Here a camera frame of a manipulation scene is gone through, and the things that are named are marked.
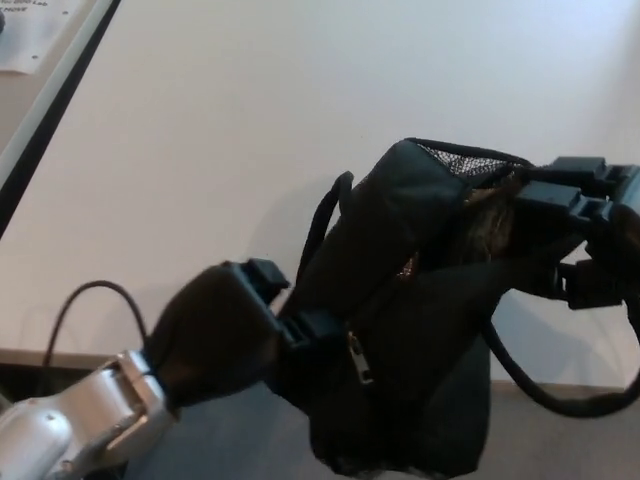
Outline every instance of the black bag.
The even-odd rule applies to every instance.
[[[489,346],[558,413],[609,413],[637,393],[595,407],[556,400],[491,326],[511,288],[553,298],[550,272],[582,241],[515,214],[533,169],[497,151],[406,139],[353,190],[347,172],[321,201],[280,312],[304,348],[285,352],[268,384],[309,416],[314,454],[334,472],[474,471],[489,423]]]

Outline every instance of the black strap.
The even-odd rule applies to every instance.
[[[309,228],[309,235],[307,236],[307,241],[305,242],[302,250],[300,265],[298,266],[298,273],[296,275],[296,283],[300,281],[304,270],[318,251],[318,248],[320,248],[320,245],[322,245],[336,205],[339,204],[341,214],[344,215],[345,212],[348,211],[349,204],[351,202],[352,183],[353,174],[351,172],[343,173],[336,179],[331,190],[329,190],[329,192],[327,192],[324,198],[320,201],[320,204],[313,215],[311,227]]]
[[[491,265],[492,264],[489,263],[487,267],[504,268],[504,264],[500,262],[495,262],[494,267],[491,267]],[[506,276],[513,275],[513,270],[511,269],[504,269],[503,272]],[[532,279],[531,284],[526,285],[522,284],[522,277],[519,277],[519,286],[516,288],[523,291],[529,290],[540,293],[539,286],[534,285],[534,279],[540,277],[532,275],[530,278]],[[623,296],[623,299],[627,306],[629,323],[640,344],[640,297],[637,292],[628,292]],[[482,335],[493,354],[511,378],[513,378],[516,385],[534,402],[559,415],[574,418],[603,417],[623,410],[640,398],[640,370],[631,384],[623,392],[594,395],[586,399],[560,399],[554,397],[536,384],[515,360],[513,360],[491,322],[486,322],[486,324],[483,325]]]

